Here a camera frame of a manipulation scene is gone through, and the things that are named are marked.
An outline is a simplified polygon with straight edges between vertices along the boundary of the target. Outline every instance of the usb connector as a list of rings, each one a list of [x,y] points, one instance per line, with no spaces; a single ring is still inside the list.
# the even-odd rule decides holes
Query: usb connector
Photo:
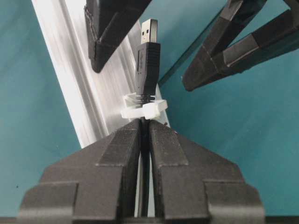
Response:
[[[147,20],[142,23],[141,45],[137,47],[138,61],[136,63],[136,93],[140,104],[149,103],[156,94],[159,78],[160,44],[157,42],[157,20]]]
[[[141,44],[146,42],[157,42],[158,20],[149,19],[141,26]]]

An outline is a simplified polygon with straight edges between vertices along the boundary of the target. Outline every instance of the metal rail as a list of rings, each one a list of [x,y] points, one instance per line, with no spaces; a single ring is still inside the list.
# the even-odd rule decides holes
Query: metal rail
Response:
[[[53,66],[81,147],[127,124],[121,117],[122,96],[135,92],[137,22],[100,74],[87,52],[85,0],[32,0]],[[157,88],[157,99],[161,98]],[[168,122],[163,112],[161,123]]]

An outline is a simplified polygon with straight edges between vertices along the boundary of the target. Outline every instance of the teal background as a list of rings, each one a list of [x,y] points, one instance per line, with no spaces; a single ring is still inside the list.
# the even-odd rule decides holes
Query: teal background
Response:
[[[226,0],[153,0],[160,77]],[[268,1],[237,38],[286,9]],[[196,51],[161,86],[172,128],[236,162],[267,215],[299,215],[299,51],[186,92],[181,76]],[[31,1],[0,0],[0,216],[15,216],[43,169],[80,148]]]
[[[160,77],[225,2],[152,1],[141,22],[158,19]],[[283,1],[268,1],[236,40],[287,8]],[[259,190],[267,215],[299,215],[299,51],[187,92],[181,77],[195,53],[160,86],[171,127],[237,163]]]
[[[31,1],[0,1],[0,216],[80,149]]]

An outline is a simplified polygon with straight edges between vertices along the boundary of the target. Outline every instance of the white plastic holder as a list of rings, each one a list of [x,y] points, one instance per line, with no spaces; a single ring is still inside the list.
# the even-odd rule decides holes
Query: white plastic holder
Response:
[[[168,108],[167,101],[152,100],[151,103],[142,105],[137,104],[136,93],[130,93],[123,97],[126,108],[121,110],[121,116],[125,119],[134,119],[144,117],[148,119],[157,119],[161,112]]]

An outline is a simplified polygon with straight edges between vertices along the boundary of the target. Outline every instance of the usb cable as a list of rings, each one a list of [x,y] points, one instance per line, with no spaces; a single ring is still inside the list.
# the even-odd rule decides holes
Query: usb cable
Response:
[[[150,103],[155,99],[156,86],[159,78],[160,44],[157,43],[158,21],[149,19],[142,23],[141,44],[137,48],[136,63],[136,94],[139,104]],[[150,148],[149,121],[144,117],[142,123],[141,163],[139,176],[138,216],[147,217],[150,186]]]

